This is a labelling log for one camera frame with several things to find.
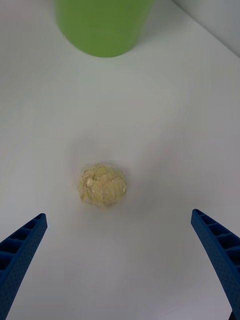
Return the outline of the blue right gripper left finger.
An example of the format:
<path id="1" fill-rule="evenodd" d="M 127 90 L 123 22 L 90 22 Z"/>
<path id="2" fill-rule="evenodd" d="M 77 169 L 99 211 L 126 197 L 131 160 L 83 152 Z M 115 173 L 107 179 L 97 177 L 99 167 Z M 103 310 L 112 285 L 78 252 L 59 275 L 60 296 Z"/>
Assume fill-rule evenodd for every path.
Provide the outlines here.
<path id="1" fill-rule="evenodd" d="M 0 319 L 5 320 L 48 228 L 40 213 L 0 243 Z"/>

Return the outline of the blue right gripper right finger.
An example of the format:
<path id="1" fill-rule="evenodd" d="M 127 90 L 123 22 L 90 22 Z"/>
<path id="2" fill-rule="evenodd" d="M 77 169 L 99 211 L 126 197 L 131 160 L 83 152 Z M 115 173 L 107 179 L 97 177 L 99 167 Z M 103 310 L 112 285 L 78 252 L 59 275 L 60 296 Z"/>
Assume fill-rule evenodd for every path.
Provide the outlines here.
<path id="1" fill-rule="evenodd" d="M 191 225 L 217 274 L 232 308 L 231 320 L 240 319 L 240 238 L 217 221 L 194 209 Z"/>

